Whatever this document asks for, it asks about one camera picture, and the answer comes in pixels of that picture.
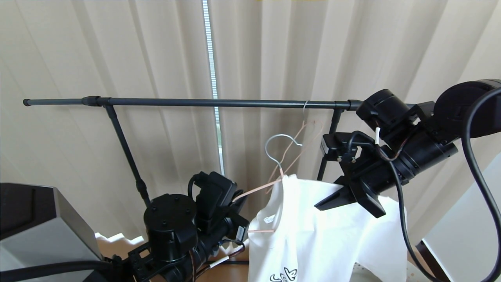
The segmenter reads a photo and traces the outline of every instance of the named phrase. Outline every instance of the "brown floor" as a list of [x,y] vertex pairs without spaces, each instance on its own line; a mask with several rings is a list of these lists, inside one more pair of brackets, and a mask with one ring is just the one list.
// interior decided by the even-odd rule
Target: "brown floor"
[[[106,256],[106,257],[111,257],[114,254],[117,254],[121,256],[122,258],[127,257],[127,253],[131,251],[132,249],[136,248],[139,246],[138,245],[131,245],[128,244],[126,240],[118,240],[113,243],[109,243],[106,240],[103,239],[98,239],[98,245],[99,249],[101,250],[101,253]],[[418,260],[421,262],[421,264],[426,268],[428,272],[431,273],[430,268],[424,261],[423,257],[421,254],[417,251],[417,249],[414,249],[416,256]],[[238,257],[236,257],[237,260],[248,260],[248,251],[246,250],[242,254],[240,254]],[[414,264],[412,258],[410,255],[407,256],[407,259]],[[214,269],[211,269],[204,273],[199,279],[197,279],[198,282],[212,282],[212,281],[217,281],[217,282],[225,282],[225,281],[234,281],[234,282],[244,282],[247,281],[247,273],[248,273],[248,265],[218,265]],[[153,282],[164,282],[165,280],[161,277],[155,277],[151,281]]]

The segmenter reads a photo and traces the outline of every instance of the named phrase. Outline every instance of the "curtain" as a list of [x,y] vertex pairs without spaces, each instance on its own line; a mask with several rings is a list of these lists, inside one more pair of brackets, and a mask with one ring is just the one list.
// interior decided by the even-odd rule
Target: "curtain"
[[[501,78],[498,1],[208,0],[216,89],[201,1],[2,1],[1,178],[52,185],[104,236],[144,235],[144,205],[100,108],[24,107],[24,98],[111,97],[364,100],[388,88],[407,103],[459,82]],[[212,108],[116,107],[150,197],[185,193],[199,171],[219,172]],[[248,190],[275,164],[272,135],[308,144],[332,111],[219,108],[225,174]],[[370,129],[344,112],[338,131]],[[290,140],[270,142],[279,158]],[[288,174],[315,179],[319,139],[293,146]],[[472,184],[460,150],[404,186],[411,239],[420,240]],[[499,134],[473,143],[484,168]],[[324,181],[341,174],[329,163]],[[386,193],[395,197],[394,189]],[[261,191],[243,211],[251,219]]]

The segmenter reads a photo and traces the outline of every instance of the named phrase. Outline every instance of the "black metal rod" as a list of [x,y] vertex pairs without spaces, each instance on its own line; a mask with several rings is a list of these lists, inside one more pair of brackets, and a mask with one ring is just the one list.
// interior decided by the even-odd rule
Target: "black metal rod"
[[[156,99],[156,98],[104,98],[82,99],[25,99],[26,106],[35,105],[89,105],[89,106],[189,106],[189,107],[251,107],[251,108],[303,108],[306,101],[295,100],[231,100],[231,99]],[[362,101],[308,101],[309,109],[357,110]]]
[[141,198],[144,200],[146,207],[149,207],[151,202],[150,202],[150,198],[148,196],[148,191],[146,189],[146,184],[144,183],[144,181],[141,179],[141,176],[139,175],[139,170],[137,169],[134,158],[132,157],[132,153],[130,152],[129,145],[127,144],[127,140],[125,139],[124,131],[122,130],[122,127],[120,126],[120,122],[118,121],[117,112],[115,112],[115,109],[113,108],[113,106],[110,106],[110,105],[104,106],[104,108],[106,109],[106,112],[108,113],[108,116],[111,119],[111,123],[113,124],[113,128],[115,129],[115,132],[117,133],[118,140],[120,141],[120,145],[122,146],[125,157],[127,158],[127,162],[129,163],[130,169],[132,170],[132,174],[134,175],[134,178],[136,179],[137,191],[141,195]]
[[[342,113],[343,110],[341,109],[334,110],[334,113],[332,114],[331,128],[329,129],[329,134],[336,132]],[[317,175],[318,181],[321,181],[324,178],[324,172],[326,167],[327,167],[327,160],[325,159],[325,156],[323,156],[322,161],[320,162],[320,168],[318,169],[318,175]]]

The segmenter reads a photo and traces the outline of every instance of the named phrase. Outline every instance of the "white sticker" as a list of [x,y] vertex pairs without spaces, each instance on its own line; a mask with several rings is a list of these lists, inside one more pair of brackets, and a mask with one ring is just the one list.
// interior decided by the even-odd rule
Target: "white sticker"
[[265,217],[263,220],[267,223],[267,224],[270,224],[273,222],[273,220],[275,219],[275,215],[272,215],[272,216],[269,216],[269,217]]
[[243,235],[244,235],[244,232],[245,232],[245,228],[239,226],[238,227],[238,230],[236,232],[236,239],[237,240],[240,240],[243,242]]
[[329,148],[327,147],[327,144],[325,144],[325,139],[322,138],[322,141],[320,142],[320,149],[324,151],[325,154],[329,152]]

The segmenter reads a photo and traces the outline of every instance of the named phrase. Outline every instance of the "hanger hook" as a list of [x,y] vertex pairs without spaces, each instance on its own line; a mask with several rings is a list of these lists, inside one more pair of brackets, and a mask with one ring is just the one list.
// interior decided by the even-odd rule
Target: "hanger hook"
[[305,108],[306,108],[306,104],[308,103],[309,100],[306,100],[305,101],[305,105],[303,106],[303,122],[306,122],[306,116],[305,116]]
[[296,145],[298,146],[302,146],[303,144],[299,144],[294,138],[290,137],[289,135],[287,134],[277,134],[277,135],[273,135],[272,137],[268,138],[268,140],[266,141],[265,143],[265,152],[266,152],[266,155],[268,156],[268,158],[270,158],[272,161],[274,161],[275,163],[277,163],[279,165],[279,168],[280,170],[282,170],[282,164],[280,164],[279,161],[277,161],[275,158],[273,158],[272,156],[270,156],[270,153],[268,153],[268,143],[275,137],[279,137],[279,136],[285,136],[285,137],[288,137],[289,139],[291,139]]

